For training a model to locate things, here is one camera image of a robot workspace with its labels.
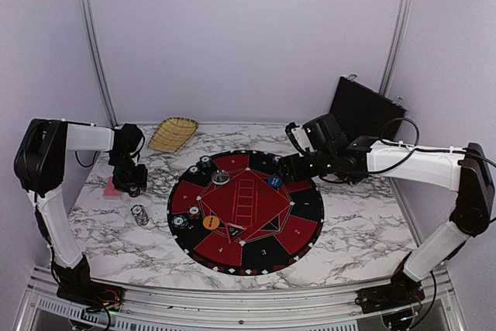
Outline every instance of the yellow woven basket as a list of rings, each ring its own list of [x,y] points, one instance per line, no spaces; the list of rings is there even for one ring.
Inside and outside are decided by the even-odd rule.
[[[165,153],[176,154],[193,137],[198,122],[187,118],[168,118],[159,125],[148,147]]]

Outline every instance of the blue chip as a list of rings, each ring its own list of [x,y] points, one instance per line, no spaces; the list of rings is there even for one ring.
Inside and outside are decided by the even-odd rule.
[[[269,185],[272,188],[280,188],[282,186],[282,179],[277,176],[272,176],[269,178]]]

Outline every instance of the orange chip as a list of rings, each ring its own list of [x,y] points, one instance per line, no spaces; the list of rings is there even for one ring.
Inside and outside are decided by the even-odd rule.
[[[208,230],[215,230],[219,227],[220,220],[217,216],[207,216],[203,219],[203,226]]]

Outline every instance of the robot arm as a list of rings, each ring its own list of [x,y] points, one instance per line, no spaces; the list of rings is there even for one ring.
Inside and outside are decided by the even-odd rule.
[[[146,188],[147,171],[143,164],[135,164],[133,158],[137,157],[143,142],[141,130],[130,124],[121,129],[64,120],[34,119],[29,124],[15,157],[14,171],[28,193],[40,232],[52,250],[60,297],[81,302],[105,290],[91,281],[88,261],[67,221],[61,187],[66,152],[109,152],[115,188],[137,196]]]
[[[415,301],[414,296],[424,298],[420,281],[439,263],[454,256],[471,236],[489,227],[494,183],[481,159],[484,152],[476,143],[464,149],[438,149],[383,143],[368,136],[349,143],[331,115],[303,127],[292,123],[286,132],[300,154],[281,159],[280,175],[285,182],[336,174],[356,184],[369,175],[381,174],[458,192],[449,219],[403,260],[390,284],[358,291],[356,303],[363,312],[407,305]]]

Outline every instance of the white marble surface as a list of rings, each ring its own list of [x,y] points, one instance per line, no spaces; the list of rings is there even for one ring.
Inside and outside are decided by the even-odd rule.
[[[147,140],[154,128],[143,127]],[[94,278],[169,288],[268,289],[339,284],[390,275],[415,248],[388,183],[368,178],[354,188],[318,181],[325,222],[317,244],[300,261],[255,277],[216,273],[195,263],[172,238],[167,199],[177,179],[201,155],[226,150],[262,150],[287,155],[294,150],[283,126],[202,125],[177,155],[147,149],[148,189],[138,198],[103,198],[112,168],[98,159],[69,220],[87,255]],[[150,222],[140,227],[130,209],[142,204]]]

